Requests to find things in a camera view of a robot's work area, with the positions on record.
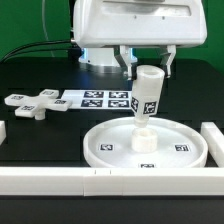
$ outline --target green background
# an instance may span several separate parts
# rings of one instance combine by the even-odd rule
[[[224,74],[224,1],[203,0],[206,12],[208,39],[200,47],[178,49],[177,58],[202,59]],[[68,0],[46,0],[46,27],[50,40],[70,38]],[[42,0],[0,0],[0,57],[23,44],[44,41]],[[56,57],[65,52],[55,52]],[[154,50],[136,51],[139,58],[156,58]],[[51,56],[36,53],[31,56]]]

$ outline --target white cylindrical object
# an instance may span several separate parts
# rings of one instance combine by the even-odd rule
[[[132,132],[132,149],[140,153],[150,153],[157,149],[157,133],[149,128],[136,128]]]
[[[45,109],[40,109],[37,114],[35,115],[35,119],[37,121],[42,121],[45,119],[45,112],[46,110]]]
[[[157,113],[164,76],[165,72],[155,66],[143,65],[137,68],[131,104],[137,127],[146,127],[149,116]]]

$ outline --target white round tray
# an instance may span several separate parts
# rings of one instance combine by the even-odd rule
[[[150,118],[147,128],[158,134],[157,150],[132,149],[134,118],[110,120],[92,128],[84,138],[84,156],[92,167],[181,168],[204,167],[208,146],[204,138],[180,123]]]

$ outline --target white puzzle piece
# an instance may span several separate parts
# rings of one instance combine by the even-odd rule
[[[36,97],[12,94],[5,98],[5,103],[10,106],[19,106],[15,111],[16,116],[44,120],[46,109],[67,111],[71,106],[71,101],[56,99],[58,96],[58,90],[45,89]]]

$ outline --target white plate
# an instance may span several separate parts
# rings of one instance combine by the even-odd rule
[[[131,147],[134,118],[110,120],[92,128],[84,138],[84,156],[92,167],[203,167],[208,146],[204,138],[180,123],[150,118],[147,128],[158,134],[157,150],[138,153]]]

